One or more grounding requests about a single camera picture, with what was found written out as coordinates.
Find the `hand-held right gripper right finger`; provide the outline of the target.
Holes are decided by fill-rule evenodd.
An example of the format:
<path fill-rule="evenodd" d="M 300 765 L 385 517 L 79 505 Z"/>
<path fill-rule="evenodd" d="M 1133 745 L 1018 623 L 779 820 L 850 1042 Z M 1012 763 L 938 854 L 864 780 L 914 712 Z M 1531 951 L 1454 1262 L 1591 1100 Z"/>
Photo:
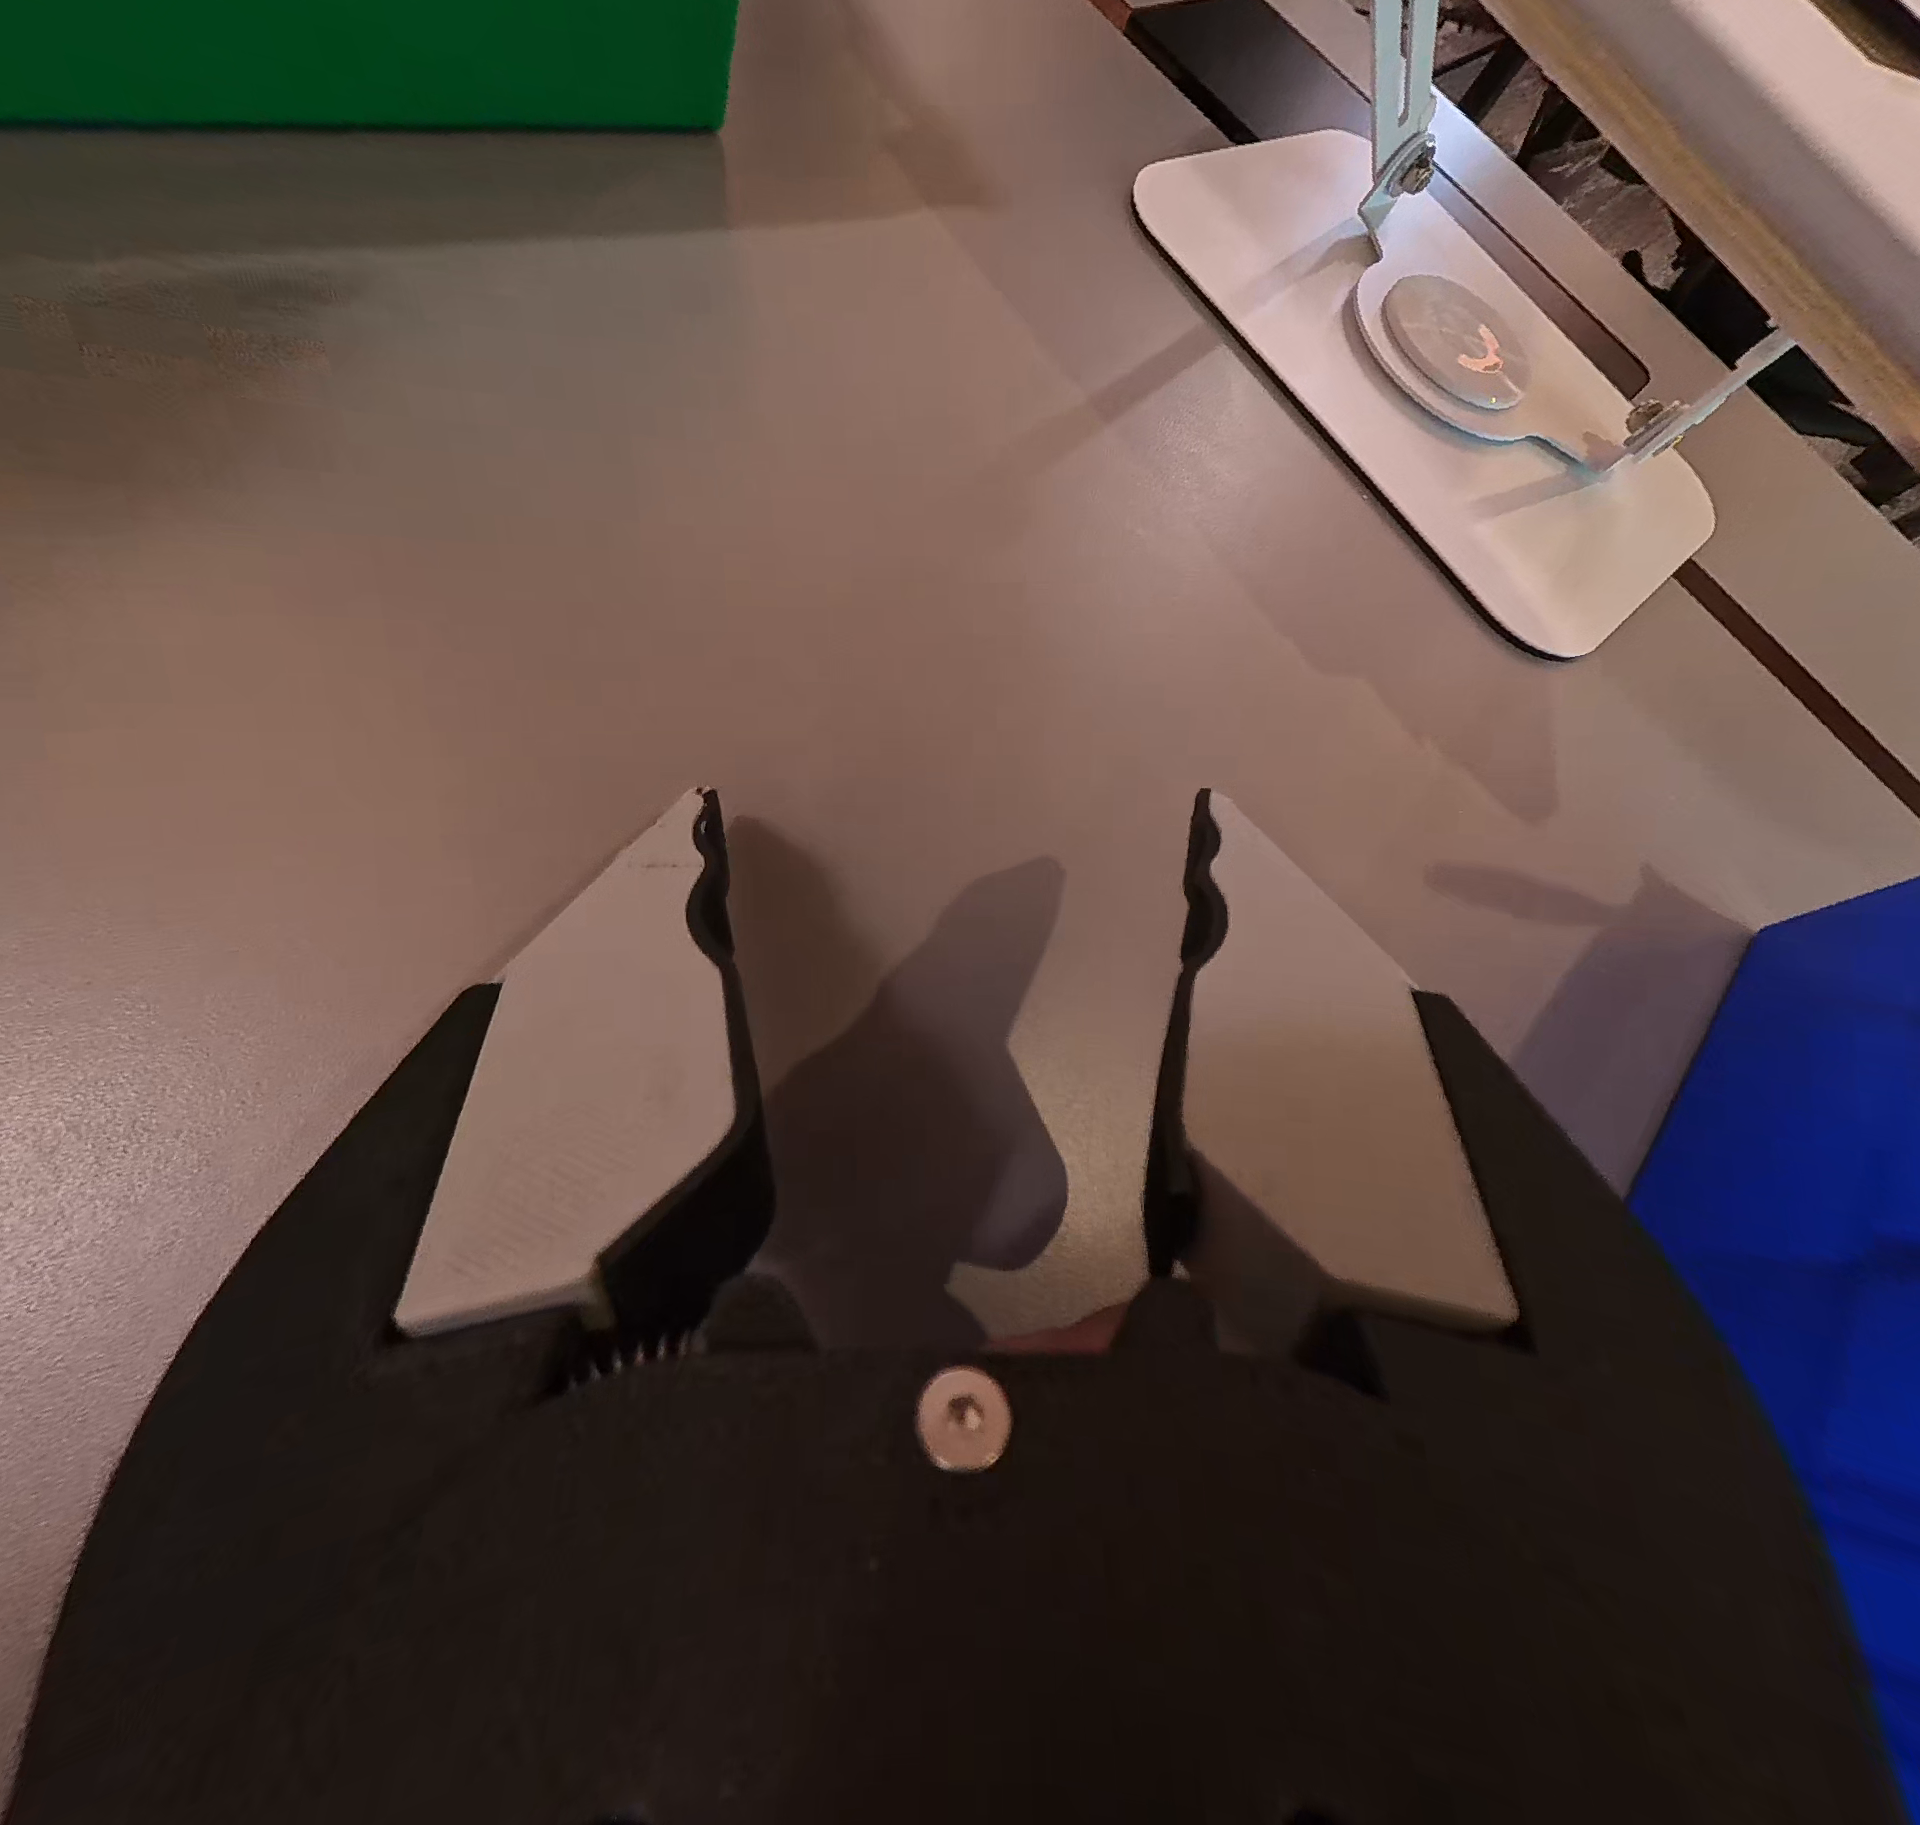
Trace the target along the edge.
<path fill-rule="evenodd" d="M 1223 792 L 1194 796 L 1181 891 L 1149 1275 L 1191 1281 L 1227 1328 L 1518 1323 L 1402 968 Z"/>

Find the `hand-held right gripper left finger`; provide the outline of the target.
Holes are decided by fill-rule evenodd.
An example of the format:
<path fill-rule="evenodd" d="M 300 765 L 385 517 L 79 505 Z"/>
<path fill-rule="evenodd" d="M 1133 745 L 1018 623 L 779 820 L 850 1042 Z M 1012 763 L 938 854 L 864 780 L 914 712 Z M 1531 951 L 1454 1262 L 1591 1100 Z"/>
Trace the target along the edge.
<path fill-rule="evenodd" d="M 675 800 L 490 992 L 396 1328 L 698 1335 L 776 1202 L 718 792 Z"/>

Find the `blue plastic bin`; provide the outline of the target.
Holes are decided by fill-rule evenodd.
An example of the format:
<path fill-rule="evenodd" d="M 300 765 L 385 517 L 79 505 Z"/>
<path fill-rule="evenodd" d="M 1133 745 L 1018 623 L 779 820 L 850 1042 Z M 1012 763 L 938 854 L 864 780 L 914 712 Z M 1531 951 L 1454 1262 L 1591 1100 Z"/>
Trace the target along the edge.
<path fill-rule="evenodd" d="M 1628 1201 L 1811 1505 L 1918 1821 L 1918 883 L 1752 935 Z"/>

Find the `green plastic bin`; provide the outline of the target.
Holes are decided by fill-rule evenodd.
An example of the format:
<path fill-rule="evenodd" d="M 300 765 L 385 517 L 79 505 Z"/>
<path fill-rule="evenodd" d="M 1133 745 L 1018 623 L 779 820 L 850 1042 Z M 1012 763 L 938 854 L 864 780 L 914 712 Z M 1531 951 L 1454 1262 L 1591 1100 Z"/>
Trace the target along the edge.
<path fill-rule="evenodd" d="M 4 122 L 718 131 L 739 0 L 4 0 Z"/>

